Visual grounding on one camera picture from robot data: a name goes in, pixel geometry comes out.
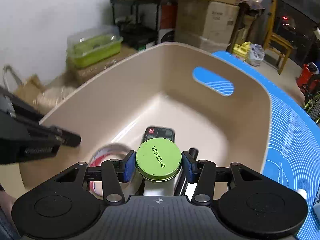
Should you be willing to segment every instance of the green plastic container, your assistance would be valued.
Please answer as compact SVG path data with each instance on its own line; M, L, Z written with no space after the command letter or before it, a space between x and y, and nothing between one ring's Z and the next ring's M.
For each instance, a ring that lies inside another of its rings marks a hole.
M76 68L85 68L120 52L123 38L108 26L68 37L67 54Z
M136 167L146 180L160 183L174 178L180 171L181 152L170 140L150 139L140 145Z

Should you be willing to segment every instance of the silver metal object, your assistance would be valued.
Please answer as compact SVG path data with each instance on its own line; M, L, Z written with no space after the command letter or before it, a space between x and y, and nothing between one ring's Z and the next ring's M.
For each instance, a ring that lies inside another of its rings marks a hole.
M106 197L106 199L110 202L119 202L122 200L122 197L119 194L110 194Z
M195 200L201 203L205 203L210 201L210 197L208 195L205 194L199 194L195 196Z

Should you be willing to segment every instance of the wooden chair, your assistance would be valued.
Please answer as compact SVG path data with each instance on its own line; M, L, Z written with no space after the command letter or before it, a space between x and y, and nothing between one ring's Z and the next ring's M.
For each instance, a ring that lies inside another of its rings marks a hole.
M279 59L277 62L278 67L280 65L281 59L283 58L282 64L278 69L278 74L280 75L281 72L283 71L285 64L287 63L287 60L291 54L291 51L293 50L293 46L291 45L291 43L289 41L287 41L286 39L282 38L281 36L279 36L278 34L275 34L273 32L273 25L275 23L275 18L276 18L276 7L277 7L277 0L272 0L271 10L270 10L269 19L268 19L268 25L267 25L268 26L267 27L268 33L267 33L266 39L264 41L263 48L264 48L264 50L270 49L279 55ZM275 48L271 47L270 46L271 41L274 41L274 42L280 44L282 47L284 47L286 49L286 53L283 53L282 50L281 50L281 52L279 52Z

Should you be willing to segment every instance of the beige plastic bin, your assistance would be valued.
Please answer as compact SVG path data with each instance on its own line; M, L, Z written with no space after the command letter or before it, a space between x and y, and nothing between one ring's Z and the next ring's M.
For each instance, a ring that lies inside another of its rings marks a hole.
M222 96L195 81L197 66L231 81L234 93ZM150 125L173 128L179 149L198 148L198 160L226 167L241 162L262 171L269 119L268 93L254 79L205 51L163 43L100 73L49 112L41 124L80 134L81 145L21 163L20 172L26 188L33 188L78 161L88 162L106 144L136 150ZM218 188L215 197L227 190Z

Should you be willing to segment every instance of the white wall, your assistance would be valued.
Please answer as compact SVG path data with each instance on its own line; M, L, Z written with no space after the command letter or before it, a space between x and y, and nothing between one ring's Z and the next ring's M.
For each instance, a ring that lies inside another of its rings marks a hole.
M69 35L111 22L109 0L0 0L0 84L4 64L49 82L65 69Z

